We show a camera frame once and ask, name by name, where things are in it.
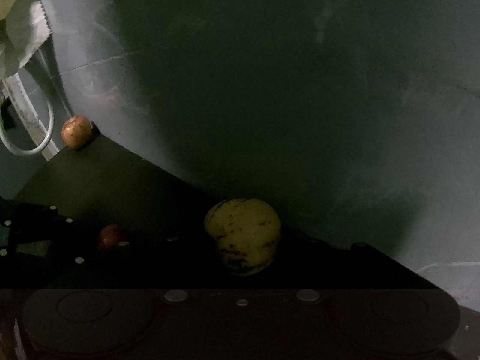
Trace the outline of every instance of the yellow fruit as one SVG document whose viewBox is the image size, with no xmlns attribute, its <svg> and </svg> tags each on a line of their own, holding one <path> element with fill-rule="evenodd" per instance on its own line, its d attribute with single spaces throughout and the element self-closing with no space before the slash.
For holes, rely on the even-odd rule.
<svg viewBox="0 0 480 360">
<path fill-rule="evenodd" d="M 205 218 L 205 230 L 216 241 L 223 263 L 239 276 L 255 274 L 272 263 L 280 227 L 275 210 L 259 199 L 225 200 Z"/>
</svg>

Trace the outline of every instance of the round metal screw head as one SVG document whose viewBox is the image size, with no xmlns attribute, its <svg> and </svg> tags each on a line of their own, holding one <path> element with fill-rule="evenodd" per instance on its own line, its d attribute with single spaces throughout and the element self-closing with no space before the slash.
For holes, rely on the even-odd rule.
<svg viewBox="0 0 480 360">
<path fill-rule="evenodd" d="M 169 302 L 183 302 L 188 298 L 188 292 L 182 289 L 171 289 L 164 295 Z"/>
<path fill-rule="evenodd" d="M 303 300 L 304 302 L 313 302 L 320 299 L 320 294 L 314 289 L 301 289 L 297 292 L 297 298 Z"/>
</svg>

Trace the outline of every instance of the yellow round object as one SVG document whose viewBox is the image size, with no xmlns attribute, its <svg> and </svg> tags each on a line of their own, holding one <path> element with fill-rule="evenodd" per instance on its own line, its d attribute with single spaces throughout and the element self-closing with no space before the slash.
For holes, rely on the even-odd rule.
<svg viewBox="0 0 480 360">
<path fill-rule="evenodd" d="M 255 274 L 272 263 L 280 227 L 275 210 L 259 199 L 225 200 L 205 218 L 205 230 L 216 241 L 223 263 L 239 276 Z"/>
</svg>

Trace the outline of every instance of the silver screw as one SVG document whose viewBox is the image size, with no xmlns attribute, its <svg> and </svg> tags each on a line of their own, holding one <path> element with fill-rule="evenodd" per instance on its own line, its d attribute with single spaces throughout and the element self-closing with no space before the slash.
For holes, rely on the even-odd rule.
<svg viewBox="0 0 480 360">
<path fill-rule="evenodd" d="M 313 302 L 314 300 L 320 299 L 320 294 L 314 289 L 301 289 L 297 292 L 297 298 L 304 302 Z"/>
<path fill-rule="evenodd" d="M 165 293 L 165 299 L 170 302 L 183 302 L 188 298 L 188 292 L 182 289 L 171 289 Z"/>
</svg>

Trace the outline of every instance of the white cable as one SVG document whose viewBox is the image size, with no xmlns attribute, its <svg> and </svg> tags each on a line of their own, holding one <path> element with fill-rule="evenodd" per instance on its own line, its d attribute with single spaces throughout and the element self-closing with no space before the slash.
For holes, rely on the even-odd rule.
<svg viewBox="0 0 480 360">
<path fill-rule="evenodd" d="M 46 132 L 46 137 L 42 141 L 40 145 L 38 145 L 36 148 L 32 150 L 22 150 L 16 147 L 10 140 L 8 139 L 7 132 L 5 131 L 5 128 L 3 127 L 3 120 L 0 115 L 0 138 L 5 147 L 14 155 L 35 155 L 40 153 L 47 145 L 50 143 L 50 140 L 52 139 L 52 134 L 53 134 L 53 120 L 54 120 L 54 115 L 53 115 L 53 106 L 50 101 L 50 98 L 47 96 L 46 97 L 46 105 L 49 108 L 49 129 Z"/>
</svg>

